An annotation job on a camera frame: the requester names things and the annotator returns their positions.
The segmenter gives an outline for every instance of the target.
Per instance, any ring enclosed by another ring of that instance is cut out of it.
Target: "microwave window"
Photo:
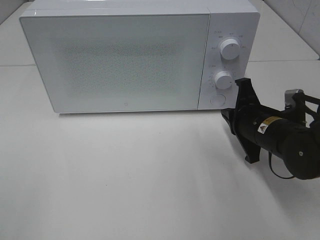
[[[51,42],[70,98],[172,96],[184,84],[183,36]]]

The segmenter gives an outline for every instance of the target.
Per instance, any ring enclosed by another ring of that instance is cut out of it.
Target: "yellow warning sticker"
[[[261,134],[265,134],[265,132],[266,132],[267,128],[269,127],[269,125],[272,124],[274,121],[277,121],[279,119],[282,119],[282,118],[278,117],[278,116],[268,117],[258,127],[258,132],[261,133]]]

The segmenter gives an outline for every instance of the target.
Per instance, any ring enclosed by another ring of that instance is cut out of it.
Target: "black cable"
[[[278,178],[281,178],[281,179],[294,179],[295,178],[295,176],[283,177],[283,176],[279,176],[278,174],[276,174],[272,168],[271,159],[272,159],[272,153],[269,152],[269,168],[274,175],[276,175]]]

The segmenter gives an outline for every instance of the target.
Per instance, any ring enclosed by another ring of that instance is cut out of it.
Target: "white knob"
[[[213,79],[215,86],[222,90],[230,88],[233,82],[231,74],[227,71],[218,72]]]
[[[221,56],[226,60],[232,60],[240,54],[240,43],[235,38],[227,38],[220,43]]]

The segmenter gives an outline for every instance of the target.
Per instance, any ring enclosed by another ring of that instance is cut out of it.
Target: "tiled wall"
[[[0,24],[27,0],[0,0]]]
[[[264,0],[320,54],[320,0]]]

